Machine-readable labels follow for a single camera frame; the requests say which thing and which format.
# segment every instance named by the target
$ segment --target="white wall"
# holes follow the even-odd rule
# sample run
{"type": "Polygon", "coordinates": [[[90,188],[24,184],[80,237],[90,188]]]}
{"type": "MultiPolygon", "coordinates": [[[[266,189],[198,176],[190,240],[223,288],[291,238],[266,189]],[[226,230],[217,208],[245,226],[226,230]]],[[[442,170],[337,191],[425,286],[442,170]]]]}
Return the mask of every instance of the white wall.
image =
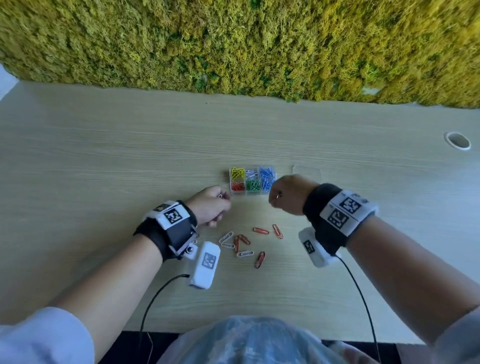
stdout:
{"type": "Polygon", "coordinates": [[[17,84],[18,78],[9,74],[0,64],[0,100],[17,84]]]}

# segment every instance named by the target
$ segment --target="white device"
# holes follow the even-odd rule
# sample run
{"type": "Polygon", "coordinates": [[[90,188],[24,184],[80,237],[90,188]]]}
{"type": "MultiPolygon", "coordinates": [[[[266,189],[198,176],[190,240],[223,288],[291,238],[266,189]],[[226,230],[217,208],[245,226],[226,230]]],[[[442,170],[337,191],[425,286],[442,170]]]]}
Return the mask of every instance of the white device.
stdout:
{"type": "Polygon", "coordinates": [[[209,289],[220,258],[220,247],[212,242],[204,242],[201,247],[190,243],[183,257],[191,261],[189,285],[209,289]]]}
{"type": "Polygon", "coordinates": [[[322,245],[315,238],[315,229],[313,227],[305,228],[299,232],[299,239],[308,253],[313,265],[317,268],[325,267],[338,261],[336,256],[331,256],[322,247],[322,245]]]}

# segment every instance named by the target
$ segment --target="person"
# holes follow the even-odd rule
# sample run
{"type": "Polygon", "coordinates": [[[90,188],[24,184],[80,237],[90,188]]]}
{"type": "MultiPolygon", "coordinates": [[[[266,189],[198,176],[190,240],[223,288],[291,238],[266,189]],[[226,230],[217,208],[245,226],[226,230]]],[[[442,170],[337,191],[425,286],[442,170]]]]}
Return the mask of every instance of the person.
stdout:
{"type": "MultiPolygon", "coordinates": [[[[303,215],[317,183],[284,176],[269,202],[303,215]]],[[[210,227],[230,210],[228,194],[208,187],[185,205],[210,227]]],[[[408,236],[370,216],[346,248],[396,314],[441,363],[480,362],[480,287],[408,236]]],[[[165,257],[138,233],[132,242],[48,307],[0,332],[0,363],[98,362],[120,334],[165,257]]],[[[159,363],[370,363],[336,342],[329,347],[281,320],[233,316],[181,335],[159,363]]]]}

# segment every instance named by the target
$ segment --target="hand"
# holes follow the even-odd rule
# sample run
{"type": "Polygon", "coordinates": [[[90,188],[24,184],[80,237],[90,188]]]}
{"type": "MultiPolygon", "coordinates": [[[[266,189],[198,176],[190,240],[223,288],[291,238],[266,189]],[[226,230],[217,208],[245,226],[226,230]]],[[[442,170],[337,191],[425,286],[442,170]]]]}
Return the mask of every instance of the hand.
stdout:
{"type": "Polygon", "coordinates": [[[199,225],[207,224],[213,228],[221,220],[223,213],[230,210],[230,195],[220,189],[220,186],[204,188],[190,197],[185,204],[197,217],[199,225]]]}
{"type": "Polygon", "coordinates": [[[318,185],[299,174],[283,176],[272,185],[268,202],[292,215],[303,215],[303,205],[310,192],[318,185]]]}

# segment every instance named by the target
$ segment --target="yellow moss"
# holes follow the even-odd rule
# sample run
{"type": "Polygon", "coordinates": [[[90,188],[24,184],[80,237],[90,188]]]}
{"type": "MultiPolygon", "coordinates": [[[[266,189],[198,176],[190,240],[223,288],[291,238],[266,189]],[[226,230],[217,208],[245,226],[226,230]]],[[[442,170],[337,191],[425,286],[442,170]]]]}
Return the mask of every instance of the yellow moss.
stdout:
{"type": "Polygon", "coordinates": [[[480,107],[473,0],[0,1],[22,79],[480,107]]]}

